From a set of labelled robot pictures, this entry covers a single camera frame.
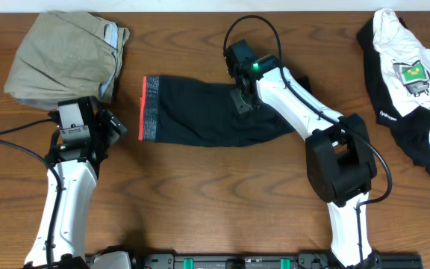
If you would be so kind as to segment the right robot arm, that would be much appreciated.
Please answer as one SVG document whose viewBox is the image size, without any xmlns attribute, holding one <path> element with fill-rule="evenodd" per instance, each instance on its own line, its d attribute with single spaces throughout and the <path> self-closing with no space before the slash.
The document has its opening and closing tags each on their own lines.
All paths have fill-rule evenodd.
<svg viewBox="0 0 430 269">
<path fill-rule="evenodd" d="M 225 52 L 224 58 L 243 96 L 274 108 L 305 142 L 308 180 L 328 206 L 337 265 L 365 268 L 373 256 L 366 207 L 377 174 L 377 151 L 364 121 L 357 114 L 345 117 L 314 98 L 274 55 Z"/>
</svg>

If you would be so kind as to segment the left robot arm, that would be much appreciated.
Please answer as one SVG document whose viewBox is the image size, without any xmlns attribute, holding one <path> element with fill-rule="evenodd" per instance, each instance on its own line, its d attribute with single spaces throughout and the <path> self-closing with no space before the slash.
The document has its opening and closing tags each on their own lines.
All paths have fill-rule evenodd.
<svg viewBox="0 0 430 269">
<path fill-rule="evenodd" d="M 126 250 L 88 256 L 87 216 L 100 164 L 127 128 L 94 96 L 59 102 L 49 152 L 48 193 L 25 268 L 130 268 Z"/>
</svg>

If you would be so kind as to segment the black leggings red waistband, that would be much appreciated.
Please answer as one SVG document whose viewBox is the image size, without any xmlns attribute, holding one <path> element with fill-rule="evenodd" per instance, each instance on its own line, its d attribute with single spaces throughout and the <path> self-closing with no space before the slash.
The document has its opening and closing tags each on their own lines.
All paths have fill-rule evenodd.
<svg viewBox="0 0 430 269">
<path fill-rule="evenodd" d="M 241 111 L 234 84 L 152 75 L 143 78 L 138 139 L 203 147 L 245 147 L 295 129 L 268 105 Z"/>
</svg>

